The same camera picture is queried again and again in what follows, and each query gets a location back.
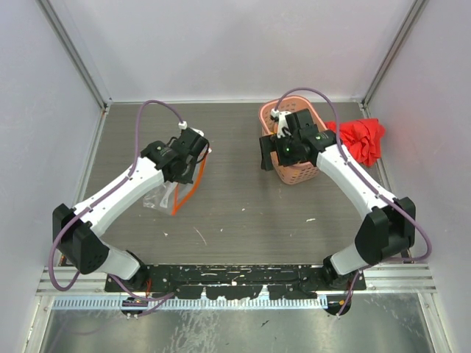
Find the pink plastic basket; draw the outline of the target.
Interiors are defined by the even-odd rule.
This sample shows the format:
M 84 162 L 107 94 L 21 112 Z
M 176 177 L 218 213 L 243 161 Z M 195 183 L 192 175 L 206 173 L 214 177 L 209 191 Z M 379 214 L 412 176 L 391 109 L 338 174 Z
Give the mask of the pink plastic basket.
M 272 120 L 272 109 L 275 108 L 277 99 L 268 101 L 263 105 L 258 112 L 258 118 L 261 123 L 261 135 L 271 135 L 277 131 L 277 122 Z M 287 96 L 282 100 L 278 110 L 281 112 L 296 112 L 299 110 L 308 109 L 311 113 L 312 120 L 320 132 L 327 130 L 324 121 L 319 117 L 319 114 L 314 109 L 312 104 L 302 96 Z M 301 182 L 308 181 L 316 177 L 320 170 L 310 163 L 297 163 L 290 166 L 279 165 L 278 157 L 275 152 L 270 154 L 274 170 L 280 177 L 281 181 L 287 185 L 295 185 Z

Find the clear orange zip top bag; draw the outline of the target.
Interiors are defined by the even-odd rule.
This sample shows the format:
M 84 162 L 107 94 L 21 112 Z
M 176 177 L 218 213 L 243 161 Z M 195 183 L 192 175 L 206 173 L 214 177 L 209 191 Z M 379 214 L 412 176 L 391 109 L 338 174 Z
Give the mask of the clear orange zip top bag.
M 205 171 L 207 157 L 211 152 L 211 147 L 207 146 L 200 154 L 191 183 L 164 182 L 161 186 L 150 190 L 143 197 L 143 206 L 168 215 L 176 215 L 177 211 L 189 201 L 199 187 Z

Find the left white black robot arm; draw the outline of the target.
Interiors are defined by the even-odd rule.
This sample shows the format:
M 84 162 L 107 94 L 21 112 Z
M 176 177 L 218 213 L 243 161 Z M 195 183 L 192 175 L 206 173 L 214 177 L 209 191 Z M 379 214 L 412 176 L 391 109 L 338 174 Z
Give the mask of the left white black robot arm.
M 58 250 L 81 274 L 103 272 L 121 278 L 131 291 L 143 289 L 147 273 L 131 252 L 102 241 L 109 226 L 144 197 L 155 210 L 169 215 L 191 198 L 201 181 L 209 141 L 187 128 L 168 143 L 150 143 L 120 176 L 88 199 L 53 212 L 53 239 Z

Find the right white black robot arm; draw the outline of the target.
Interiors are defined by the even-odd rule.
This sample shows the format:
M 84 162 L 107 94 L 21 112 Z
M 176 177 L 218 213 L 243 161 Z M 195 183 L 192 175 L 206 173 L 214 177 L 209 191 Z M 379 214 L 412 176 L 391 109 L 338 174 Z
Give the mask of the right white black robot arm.
M 338 143 L 334 131 L 319 131 L 308 109 L 273 110 L 270 118 L 276 130 L 259 140 L 261 168 L 271 171 L 275 167 L 272 154 L 276 154 L 278 166 L 310 163 L 337 184 L 362 219 L 353 243 L 324 259 L 322 278 L 327 287 L 338 290 L 352 272 L 377 265 L 414 245 L 416 208 L 412 200 L 398 199 L 375 185 Z

